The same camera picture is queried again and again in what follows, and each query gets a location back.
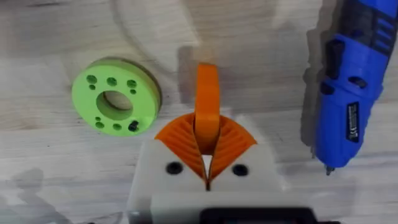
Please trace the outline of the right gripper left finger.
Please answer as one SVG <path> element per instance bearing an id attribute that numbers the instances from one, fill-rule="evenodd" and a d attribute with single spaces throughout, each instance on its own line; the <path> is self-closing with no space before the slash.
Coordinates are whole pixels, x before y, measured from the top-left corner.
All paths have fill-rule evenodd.
<path id="1" fill-rule="evenodd" d="M 199 223 L 206 170 L 193 132 L 180 116 L 143 144 L 126 215 L 130 223 Z"/>

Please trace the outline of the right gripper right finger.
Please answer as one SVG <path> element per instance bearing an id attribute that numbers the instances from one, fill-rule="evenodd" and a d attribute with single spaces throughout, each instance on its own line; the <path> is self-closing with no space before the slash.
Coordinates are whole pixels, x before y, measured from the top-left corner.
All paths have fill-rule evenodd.
<path id="1" fill-rule="evenodd" d="M 278 174 L 274 150 L 268 138 L 257 129 L 255 122 L 248 116 L 239 115 L 236 121 L 244 127 L 258 142 L 233 161 L 210 184 L 212 192 L 282 192 L 284 180 Z M 248 175 L 233 173 L 233 166 L 244 165 Z"/>

